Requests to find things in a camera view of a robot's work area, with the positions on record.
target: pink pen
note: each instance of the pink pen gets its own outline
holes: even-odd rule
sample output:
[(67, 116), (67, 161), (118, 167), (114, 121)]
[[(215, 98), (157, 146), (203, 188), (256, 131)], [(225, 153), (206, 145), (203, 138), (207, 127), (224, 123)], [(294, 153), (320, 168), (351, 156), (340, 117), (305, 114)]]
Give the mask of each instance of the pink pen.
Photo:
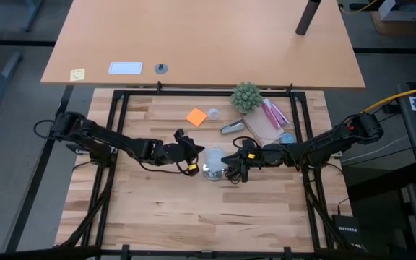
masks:
[(269, 107), (266, 104), (264, 104), (264, 103), (261, 106), (262, 106), (264, 112), (266, 113), (267, 118), (269, 119), (269, 121), (271, 121), (271, 124), (273, 125), (273, 127), (275, 129), (279, 129), (280, 128), (280, 124), (277, 121), (277, 119), (275, 118), (275, 116), (272, 114), (272, 112), (269, 109)]

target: silver object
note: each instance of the silver object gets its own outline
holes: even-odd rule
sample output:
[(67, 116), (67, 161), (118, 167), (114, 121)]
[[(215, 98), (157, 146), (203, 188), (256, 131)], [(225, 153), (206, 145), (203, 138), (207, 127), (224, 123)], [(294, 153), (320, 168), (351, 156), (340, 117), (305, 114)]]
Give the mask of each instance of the silver object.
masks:
[(203, 176), (210, 181), (218, 181), (224, 176), (225, 169), (210, 170), (206, 164), (203, 164)]
[(239, 131), (243, 131), (245, 129), (245, 124), (243, 123), (243, 119), (239, 119), (232, 123), (229, 123), (227, 126), (223, 126), (221, 128), (221, 134), (231, 134), (236, 133)]

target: yellow cable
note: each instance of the yellow cable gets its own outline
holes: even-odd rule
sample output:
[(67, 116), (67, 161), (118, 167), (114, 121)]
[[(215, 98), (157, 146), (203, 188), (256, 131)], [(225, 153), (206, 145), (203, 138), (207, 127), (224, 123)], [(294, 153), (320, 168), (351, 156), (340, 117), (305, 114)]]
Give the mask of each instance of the yellow cable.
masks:
[(411, 95), (411, 94), (415, 94), (415, 93), (416, 93), (416, 90), (410, 90), (410, 91), (407, 91), (407, 92), (399, 93), (397, 95), (393, 95), (391, 97), (387, 97), (387, 98), (385, 98), (381, 101), (378, 101), (377, 103), (369, 106), (368, 108), (364, 109), (361, 113), (368, 113), (368, 111), (371, 111), (372, 109), (374, 109), (374, 108), (376, 108), (380, 105), (384, 105), (384, 104), (389, 103), (392, 100), (395, 100), (397, 98), (402, 98), (402, 97), (405, 97), (405, 96), (408, 96), (408, 95)]
[(344, 12), (345, 14), (357, 14), (358, 12), (361, 12), (361, 11), (367, 9), (368, 7), (373, 6), (377, 1), (378, 0), (373, 0), (371, 3), (367, 4), (364, 8), (359, 9), (359, 10), (357, 10), (355, 12), (346, 12), (343, 8), (340, 8), (340, 10), (341, 10), (341, 12)]

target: wooden tabletop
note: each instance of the wooden tabletop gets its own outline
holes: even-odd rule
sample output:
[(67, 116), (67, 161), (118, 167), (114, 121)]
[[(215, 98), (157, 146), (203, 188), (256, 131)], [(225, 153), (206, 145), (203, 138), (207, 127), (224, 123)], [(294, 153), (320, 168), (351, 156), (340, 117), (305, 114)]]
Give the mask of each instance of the wooden tabletop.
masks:
[[(335, 0), (295, 34), (307, 2), (75, 0), (41, 82), (67, 84), (84, 69), (73, 84), (364, 88)], [(111, 62), (142, 62), (142, 73), (109, 74)]]
[[(89, 119), (105, 125), (112, 93), (110, 89), (95, 91)], [(317, 135), (331, 128), (324, 94), (320, 91), (306, 94), (313, 132)], [(240, 117), (228, 100), (228, 97), (131, 96), (123, 134), (170, 143), (174, 142), (174, 131), (182, 127), (196, 144), (207, 150), (219, 147), (230, 155), (236, 151), (232, 140), (251, 134), (245, 130), (221, 135), (221, 126)], [(288, 98), (272, 100), (288, 118), (293, 118)], [(184, 119), (195, 107), (204, 112), (217, 108), (221, 117), (206, 120), (197, 128)], [(293, 125), (285, 131), (295, 133)], [(199, 167), (204, 157), (203, 152)], [(88, 156), (78, 157), (77, 164), (88, 160)], [(331, 163), (340, 166), (338, 160)], [(94, 165), (86, 165), (73, 172), (56, 243), (66, 240), (86, 215), (95, 169)], [(335, 213), (338, 202), (347, 198), (345, 179), (330, 167), (322, 170), (322, 178), (329, 214)], [(342, 212), (351, 214), (347, 201), (342, 204)], [(324, 246), (320, 220), (318, 229)], [(251, 169), (249, 182), (235, 185), (227, 179), (209, 181), (202, 173), (190, 178), (147, 172), (125, 152), (120, 152), (103, 248), (120, 249), (122, 244), (136, 250), (282, 251), (290, 246), (293, 251), (312, 251), (300, 173), (285, 166)]]

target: black metal frame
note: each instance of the black metal frame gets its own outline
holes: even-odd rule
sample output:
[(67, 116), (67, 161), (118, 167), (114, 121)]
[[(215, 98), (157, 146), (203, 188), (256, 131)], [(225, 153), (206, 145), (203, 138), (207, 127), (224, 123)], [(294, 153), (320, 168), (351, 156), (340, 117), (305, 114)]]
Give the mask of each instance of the black metal frame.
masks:
[[(62, 97), (61, 105), (56, 114), (62, 113), (65, 111), (66, 106), (68, 104), (68, 99), (72, 94), (73, 86), (67, 86), (64, 96)], [(107, 129), (112, 128), (113, 121), (115, 119), (115, 112), (118, 107), (118, 102), (122, 100), (121, 103), (121, 112), (119, 114), (118, 120), (118, 127), (116, 131), (121, 133), (124, 127), (124, 120), (126, 116), (126, 108), (129, 104), (129, 97), (130, 96), (139, 96), (139, 95), (159, 95), (159, 96), (210, 96), (210, 97), (228, 97), (232, 95), (232, 90), (219, 90), (219, 91), (190, 91), (190, 90), (163, 90), (163, 86), (160, 82), (157, 83), (156, 90), (115, 90), (113, 93), (112, 103), (110, 104), (110, 111), (107, 120)], [(308, 112), (306, 94), (304, 92), (291, 92), (291, 86), (288, 87), (286, 90), (278, 90), (278, 91), (271, 91), (271, 92), (262, 92), (264, 97), (284, 97), (290, 99), (290, 105), (292, 108), (292, 116), (293, 116), (293, 123), (295, 126), (295, 134), (296, 139), (298, 142), (303, 141), (303, 136), (301, 133), (300, 127), (300, 118), (298, 115), (298, 106), (297, 100), (301, 103), (301, 108), (303, 110), (303, 120), (305, 124), (306, 135), (308, 138), (313, 137), (312, 133), (312, 126), (311, 126), (311, 119)], [(42, 256), (44, 259), (50, 259), (51, 257), (54, 258), (63, 258), (63, 259), (70, 259), (71, 257), (74, 259), (81, 258), (79, 256), (81, 252), (81, 248), (84, 249), (82, 257), (86, 256), (96, 256), (96, 259), (99, 259), (101, 255), (122, 255), (128, 259), (131, 256), (198, 256), (201, 258), (217, 258), (217, 257), (280, 257), (283, 259), (291, 259), (292, 257), (300, 257), (300, 258), (315, 258), (316, 251), (321, 251), (322, 248), (320, 247), (319, 243), (319, 232), (317, 230), (317, 222), (314, 210), (317, 210), (320, 213), (326, 213), (326, 204), (325, 204), (325, 196), (323, 185), (321, 181), (321, 173), (320, 170), (315, 171), (315, 182), (316, 182), (316, 191), (318, 194), (318, 201), (320, 205), (310, 203), (309, 196), (316, 198), (313, 194), (311, 188), (311, 182), (308, 175), (308, 169), (303, 169), (303, 185), (305, 192), (308, 194), (305, 199), (307, 202), (308, 207), (308, 217), (309, 217), (309, 225), (311, 229), (311, 239), (313, 242), (314, 253), (292, 253), (291, 248), (284, 248), (283, 252), (222, 252), (222, 251), (130, 251), (128, 245), (123, 245), (122, 250), (101, 250), (100, 247), (102, 246), (103, 236), (105, 231), (105, 224), (108, 212), (108, 205), (110, 202), (110, 193), (112, 190), (113, 185), (113, 178), (115, 175), (115, 167), (116, 167), (116, 156), (118, 155), (118, 151), (114, 151), (114, 162), (112, 166), (109, 168), (107, 183), (105, 188), (103, 189), (101, 195), (100, 194), (100, 182), (103, 177), (103, 168), (97, 167), (95, 181), (93, 184), (93, 189), (91, 193), (91, 200), (88, 210), (88, 215), (83, 220), (82, 224), (80, 224), (79, 228), (72, 234), (72, 237), (82, 235), (82, 241), (80, 247), (75, 247), (77, 240), (68, 240), (60, 246), (54, 247), (52, 249), (45, 249), (39, 251), (26, 251), (26, 252), (15, 252), (20, 238), (22, 236), (23, 229), (25, 227), (25, 223), (27, 222), (31, 206), (33, 205), (34, 198), (38, 191), (40, 180), (43, 177), (44, 170), (46, 169), (48, 158), (53, 148), (53, 140), (48, 139), (46, 141), (45, 147), (43, 148), (43, 152), (40, 158), (40, 162), (35, 171), (35, 177), (30, 185), (29, 193), (25, 198), (22, 210), (17, 218), (16, 225), (12, 231), (10, 236), (9, 242), (7, 244), (5, 253), (0, 254), (1, 259), (28, 259), (28, 257), (39, 257)], [(95, 238), (95, 244), (90, 246), (90, 232), (92, 228), (92, 219), (97, 214), (99, 208), (102, 207), (102, 211), (100, 214), (100, 219), (98, 223), (97, 229), (97, 236)], [(327, 217), (323, 218), (324, 222), (328, 222), (331, 220)], [(334, 243), (332, 240), (331, 232), (325, 227), (325, 238), (327, 248), (333, 249)]]

